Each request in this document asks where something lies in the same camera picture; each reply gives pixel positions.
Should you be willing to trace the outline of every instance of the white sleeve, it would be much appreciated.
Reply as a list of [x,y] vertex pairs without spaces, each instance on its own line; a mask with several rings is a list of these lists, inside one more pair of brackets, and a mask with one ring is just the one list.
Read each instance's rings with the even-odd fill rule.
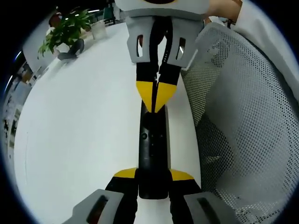
[[233,29],[254,43],[283,74],[299,102],[299,67],[292,50],[273,22],[256,5],[243,0]]

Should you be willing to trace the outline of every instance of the potted plant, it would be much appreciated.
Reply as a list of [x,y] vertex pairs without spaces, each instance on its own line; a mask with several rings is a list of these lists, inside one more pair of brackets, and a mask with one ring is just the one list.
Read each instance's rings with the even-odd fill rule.
[[80,38],[82,30],[91,29],[90,16],[87,13],[88,10],[76,11],[62,18],[59,25],[46,36],[38,53],[42,56],[46,51],[54,53],[54,48],[62,43],[71,47]]

